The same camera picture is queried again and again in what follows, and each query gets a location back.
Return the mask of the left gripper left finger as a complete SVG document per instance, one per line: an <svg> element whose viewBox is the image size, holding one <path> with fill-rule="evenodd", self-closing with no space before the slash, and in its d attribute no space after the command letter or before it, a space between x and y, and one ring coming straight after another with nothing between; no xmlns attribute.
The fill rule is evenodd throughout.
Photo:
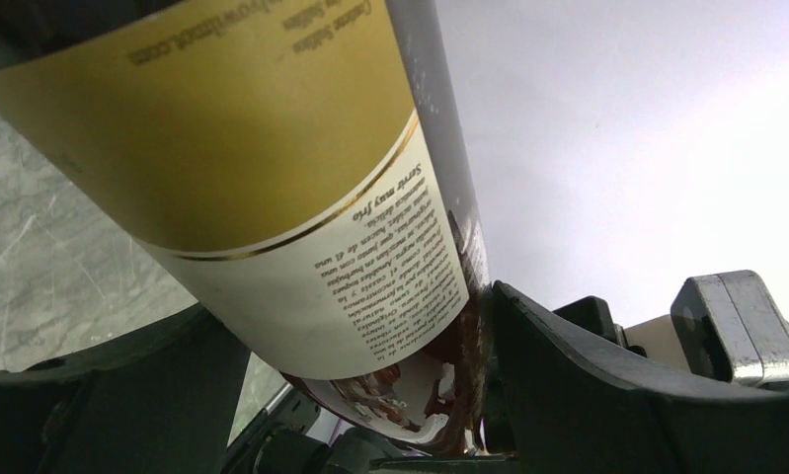
<svg viewBox="0 0 789 474"><path fill-rule="evenodd" d="M0 473L217 473L249 356L194 306L0 370Z"/></svg>

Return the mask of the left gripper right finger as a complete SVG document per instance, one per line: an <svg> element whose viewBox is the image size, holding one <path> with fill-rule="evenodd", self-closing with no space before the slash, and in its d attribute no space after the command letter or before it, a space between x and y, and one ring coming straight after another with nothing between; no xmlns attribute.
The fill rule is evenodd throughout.
<svg viewBox="0 0 789 474"><path fill-rule="evenodd" d="M636 355L493 286L495 348L524 473L789 473L789 390Z"/></svg>

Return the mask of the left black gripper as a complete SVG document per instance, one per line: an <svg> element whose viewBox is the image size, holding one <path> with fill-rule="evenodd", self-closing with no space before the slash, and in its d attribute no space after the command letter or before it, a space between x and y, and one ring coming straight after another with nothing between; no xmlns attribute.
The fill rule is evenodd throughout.
<svg viewBox="0 0 789 474"><path fill-rule="evenodd" d="M512 455L407 456L383 437L351 428L328 444L307 434L321 407L281 387L226 450L223 473L516 473Z"/></svg>

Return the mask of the gold capped dark bottle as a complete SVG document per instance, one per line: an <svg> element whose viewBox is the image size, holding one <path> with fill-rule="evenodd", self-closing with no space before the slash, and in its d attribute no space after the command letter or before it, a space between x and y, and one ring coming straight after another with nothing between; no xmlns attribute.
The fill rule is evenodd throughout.
<svg viewBox="0 0 789 474"><path fill-rule="evenodd" d="M0 117L288 382L481 449L491 280L433 1L0 1Z"/></svg>

